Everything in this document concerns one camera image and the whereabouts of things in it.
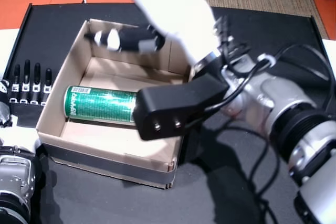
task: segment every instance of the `black and white object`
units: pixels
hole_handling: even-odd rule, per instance
[[[51,82],[52,82],[52,71],[50,68],[46,70],[46,82],[43,87],[43,96],[41,101],[41,106],[45,106],[47,104],[48,97],[51,93]]]
[[[12,84],[12,92],[10,95],[10,103],[18,103],[20,97],[20,65],[16,64],[14,68],[14,80]]]
[[[41,91],[41,65],[36,63],[34,67],[34,82],[33,82],[33,93],[31,96],[30,103],[33,105],[39,104]]]
[[[30,98],[30,60],[25,61],[24,78],[21,88],[20,103],[29,103]]]
[[[159,51],[165,43],[164,37],[151,25],[112,29],[108,33],[99,31],[85,34],[85,37],[111,51],[134,51],[143,54]]]
[[[0,127],[7,127],[11,124],[8,88],[8,81],[0,81]]]

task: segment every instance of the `can label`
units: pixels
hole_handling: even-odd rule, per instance
[[[70,86],[64,98],[65,116],[134,125],[135,92]]]

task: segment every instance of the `open cardboard box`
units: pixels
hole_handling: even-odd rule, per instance
[[[64,115],[68,86],[138,91],[187,80],[182,50],[166,41],[160,52],[140,55],[110,52],[84,39],[87,32],[123,25],[84,22],[53,85],[36,130],[54,161],[115,178],[160,188],[173,184],[181,137],[141,140],[136,129],[115,124],[78,123]]]

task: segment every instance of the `black mat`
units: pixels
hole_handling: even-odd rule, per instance
[[[235,39],[247,42],[251,55],[274,54],[284,44],[305,43],[323,51],[311,18],[249,10],[214,8],[216,17],[229,15]],[[96,18],[133,25],[145,24],[144,16],[132,4],[67,4],[33,6],[27,16],[12,64],[39,61],[42,72],[51,67],[57,73],[85,19]],[[307,52],[288,53],[322,71]],[[293,67],[279,64],[271,71],[296,81],[318,103],[325,96],[325,83]],[[263,141],[245,131],[223,131],[227,119],[217,114],[200,133],[205,150],[193,163],[181,165],[171,190],[123,182],[43,160],[45,185],[35,199],[34,223],[259,223],[259,208],[246,177],[264,148]],[[275,168],[269,151],[255,176],[263,186]],[[280,174],[265,198],[279,223],[300,223],[293,208],[296,185],[281,163]]]

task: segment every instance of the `robotic hand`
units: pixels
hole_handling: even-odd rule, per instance
[[[0,222],[28,224],[30,199],[41,174],[35,154],[40,142],[38,136],[28,137],[33,129],[8,127],[14,116],[10,115],[7,90],[8,82],[0,81]]]
[[[244,120],[288,163],[301,186],[295,203],[303,220],[335,224],[336,122],[298,85],[264,72],[280,56],[261,55],[253,62],[218,26],[205,0],[134,1],[162,36],[181,44],[194,73],[187,84],[138,92],[133,116],[141,137],[183,135],[218,110]]]

